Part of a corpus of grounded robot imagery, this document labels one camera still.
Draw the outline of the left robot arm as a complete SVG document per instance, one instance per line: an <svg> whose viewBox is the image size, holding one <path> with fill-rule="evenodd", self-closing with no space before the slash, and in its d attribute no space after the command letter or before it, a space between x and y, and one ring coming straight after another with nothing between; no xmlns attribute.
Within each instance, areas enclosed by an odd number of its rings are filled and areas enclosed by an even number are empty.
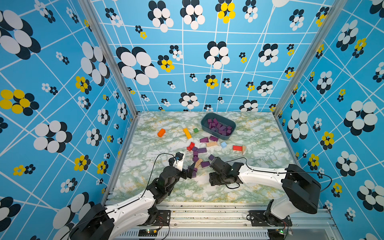
<svg viewBox="0 0 384 240"><path fill-rule="evenodd" d="M151 225L157 218L157 205L166 199L181 179L192 178L195 165L187 169L164 168L160 176L140 194L119 204L104 207L97 204L69 232L70 240L113 240L123 232Z"/></svg>

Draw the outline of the yellow long brick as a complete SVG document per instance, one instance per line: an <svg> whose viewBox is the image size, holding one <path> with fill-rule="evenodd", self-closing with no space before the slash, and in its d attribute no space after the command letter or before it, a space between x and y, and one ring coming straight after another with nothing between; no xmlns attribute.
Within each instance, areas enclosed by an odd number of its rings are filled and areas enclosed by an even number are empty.
<svg viewBox="0 0 384 240"><path fill-rule="evenodd" d="M191 133L189 132L189 130L187 128L184 128L183 132L185 133L187 139L191 139L192 138L192 135L191 135Z"/></svg>

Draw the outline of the purple tall triangle brick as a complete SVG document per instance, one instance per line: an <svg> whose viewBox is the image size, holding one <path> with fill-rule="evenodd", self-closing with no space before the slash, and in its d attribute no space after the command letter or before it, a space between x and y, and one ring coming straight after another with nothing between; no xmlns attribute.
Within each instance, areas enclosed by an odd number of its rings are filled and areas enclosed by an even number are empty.
<svg viewBox="0 0 384 240"><path fill-rule="evenodd" d="M200 139L200 143L208 143L210 140L208 137Z"/></svg>

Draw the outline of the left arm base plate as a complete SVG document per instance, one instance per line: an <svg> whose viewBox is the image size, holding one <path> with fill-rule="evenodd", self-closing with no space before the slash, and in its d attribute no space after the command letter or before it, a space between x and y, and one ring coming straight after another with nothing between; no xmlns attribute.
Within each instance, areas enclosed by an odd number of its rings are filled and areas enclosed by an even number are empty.
<svg viewBox="0 0 384 240"><path fill-rule="evenodd" d="M156 210L149 215L149 218L139 226L169 226L171 220L170 210Z"/></svg>

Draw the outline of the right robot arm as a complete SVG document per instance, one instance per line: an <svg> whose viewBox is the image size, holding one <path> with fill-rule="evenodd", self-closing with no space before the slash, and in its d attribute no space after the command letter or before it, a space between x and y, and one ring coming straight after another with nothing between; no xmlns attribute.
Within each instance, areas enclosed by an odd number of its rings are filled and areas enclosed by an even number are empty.
<svg viewBox="0 0 384 240"><path fill-rule="evenodd" d="M286 168L266 169L250 167L248 163L241 162L230 165L216 157L210 168L214 170L209 178L211 186L258 184L285 193L278 199L270 200L263 214L249 213L249 221L256 220L273 227L291 227L291 214L303 212L314 215L318 212L321 184L295 164L289 164Z"/></svg>

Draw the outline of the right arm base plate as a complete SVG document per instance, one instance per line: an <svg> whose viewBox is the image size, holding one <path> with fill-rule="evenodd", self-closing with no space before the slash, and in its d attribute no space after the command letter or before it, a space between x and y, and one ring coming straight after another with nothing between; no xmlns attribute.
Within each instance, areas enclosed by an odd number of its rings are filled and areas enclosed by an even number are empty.
<svg viewBox="0 0 384 240"><path fill-rule="evenodd" d="M292 221L290 216L285 219L278 219L273 215L267 215L265 211L252 210L246 216L253 227L291 227Z"/></svg>

